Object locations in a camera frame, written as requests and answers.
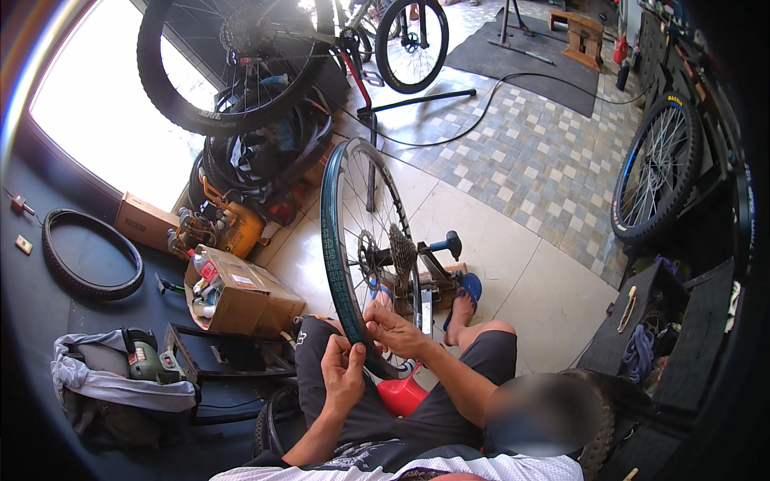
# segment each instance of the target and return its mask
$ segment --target spray can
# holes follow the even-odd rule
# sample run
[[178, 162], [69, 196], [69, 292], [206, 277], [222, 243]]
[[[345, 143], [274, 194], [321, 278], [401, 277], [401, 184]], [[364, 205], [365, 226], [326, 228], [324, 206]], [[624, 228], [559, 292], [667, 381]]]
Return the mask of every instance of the spray can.
[[618, 71], [618, 80], [615, 82], [615, 86], [618, 87], [618, 90], [621, 92], [625, 90], [625, 83], [628, 80], [629, 70], [631, 70], [631, 63], [628, 62], [627, 58], [624, 58], [621, 63], [621, 69]]

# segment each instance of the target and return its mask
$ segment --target bright window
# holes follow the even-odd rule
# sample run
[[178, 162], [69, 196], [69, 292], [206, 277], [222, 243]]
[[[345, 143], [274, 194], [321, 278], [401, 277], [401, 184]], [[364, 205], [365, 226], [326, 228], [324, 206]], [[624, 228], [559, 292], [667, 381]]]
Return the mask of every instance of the bright window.
[[[121, 192], [170, 211], [203, 136], [172, 124], [147, 98], [136, 70], [142, 13], [100, 0], [70, 34], [32, 102], [33, 119], [62, 149]], [[216, 89], [165, 39], [163, 63], [187, 99], [211, 105]]]

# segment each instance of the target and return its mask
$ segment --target red plastic stool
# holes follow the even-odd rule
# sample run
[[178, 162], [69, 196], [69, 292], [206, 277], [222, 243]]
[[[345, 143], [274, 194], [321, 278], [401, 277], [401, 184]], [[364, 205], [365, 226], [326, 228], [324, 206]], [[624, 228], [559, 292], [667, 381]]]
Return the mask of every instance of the red plastic stool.
[[414, 373], [419, 367], [418, 362], [406, 379], [391, 379], [377, 384], [385, 408], [394, 416], [409, 416], [428, 395], [428, 391], [414, 380]]

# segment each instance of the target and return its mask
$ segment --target leg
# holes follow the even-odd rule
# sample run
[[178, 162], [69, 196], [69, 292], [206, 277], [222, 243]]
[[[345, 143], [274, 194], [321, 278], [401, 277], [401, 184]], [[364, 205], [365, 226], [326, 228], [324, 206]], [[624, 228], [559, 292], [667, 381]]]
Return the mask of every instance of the leg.
[[[450, 326], [457, 324], [449, 337], [460, 346], [460, 361], [498, 386], [513, 379], [517, 341], [513, 327], [503, 321], [466, 327], [473, 315], [473, 305], [466, 296], [456, 298], [452, 309]], [[399, 424], [401, 439], [414, 439], [430, 447], [465, 444], [479, 449], [484, 441], [482, 429], [457, 412], [440, 383]]]
[[[332, 334], [341, 332], [331, 323], [314, 316], [305, 316], [296, 346], [296, 374], [300, 392], [300, 408], [311, 426], [326, 401], [326, 387], [321, 373], [321, 358]], [[366, 441], [392, 439], [393, 416], [387, 412], [377, 392], [377, 387], [368, 374], [364, 373], [363, 396], [347, 417], [337, 445]]]

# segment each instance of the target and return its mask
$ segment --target floor mat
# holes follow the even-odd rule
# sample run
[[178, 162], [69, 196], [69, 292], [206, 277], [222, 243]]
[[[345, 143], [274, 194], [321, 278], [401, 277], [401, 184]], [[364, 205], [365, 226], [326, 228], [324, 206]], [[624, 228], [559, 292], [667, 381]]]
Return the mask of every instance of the floor mat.
[[[593, 95], [596, 95], [599, 72], [562, 55], [561, 51], [567, 48], [566, 42], [541, 35], [534, 38], [527, 37], [516, 28], [508, 28], [508, 33], [513, 33], [513, 36], [508, 37], [512, 46], [549, 58], [555, 65], [490, 44], [487, 42], [488, 39], [496, 40], [500, 35], [502, 17], [501, 9], [495, 22], [485, 23], [476, 33], [450, 52], [445, 65], [491, 78], [502, 78], [515, 72], [536, 72], [562, 78], [591, 92], [592, 95], [558, 80], [534, 75], [514, 77], [506, 82], [547, 97], [586, 117], [591, 117], [594, 112]], [[548, 30], [547, 23], [539, 18], [522, 15], [522, 19], [530, 29], [536, 32], [544, 32], [566, 40], [566, 32]], [[513, 12], [508, 19], [508, 25], [516, 25], [516, 15]]]

